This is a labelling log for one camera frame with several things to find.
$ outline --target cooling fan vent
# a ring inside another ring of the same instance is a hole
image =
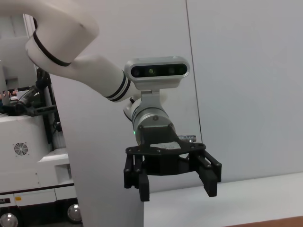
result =
[[[25,143],[17,143],[14,149],[17,155],[26,155],[28,152],[28,148]]]

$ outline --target label sticker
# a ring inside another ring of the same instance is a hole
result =
[[[9,198],[0,199],[0,204],[6,204],[6,203],[10,203],[10,199]]]
[[[151,144],[152,148],[162,148],[167,150],[181,149],[177,142]]]

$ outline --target robotic arm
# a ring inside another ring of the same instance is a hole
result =
[[[12,14],[29,14],[37,20],[38,29],[26,51],[38,67],[82,82],[113,102],[135,97],[124,109],[138,143],[126,149],[125,188],[138,188],[141,201],[149,201],[148,175],[195,171],[208,195],[217,195],[221,163],[203,143],[194,143],[195,137],[177,136],[161,106],[160,89],[178,87],[189,73],[185,59],[134,59],[122,71],[101,56],[77,57],[98,36],[99,28],[72,0],[1,0],[0,15]]]
[[[0,15],[13,14],[29,14],[37,20],[38,29],[26,51],[38,67],[82,82],[113,102],[139,94],[123,71],[106,58],[77,58],[98,36],[99,27],[72,0],[1,0]]]

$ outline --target wheel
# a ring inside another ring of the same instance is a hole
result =
[[[69,222],[73,224],[82,223],[80,207],[77,200],[67,202],[65,207],[66,218]]]
[[[0,227],[23,227],[23,220],[19,210],[2,210],[0,212]]]

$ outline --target white table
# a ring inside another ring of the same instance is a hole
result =
[[[303,173],[152,193],[144,227],[223,227],[303,215]]]

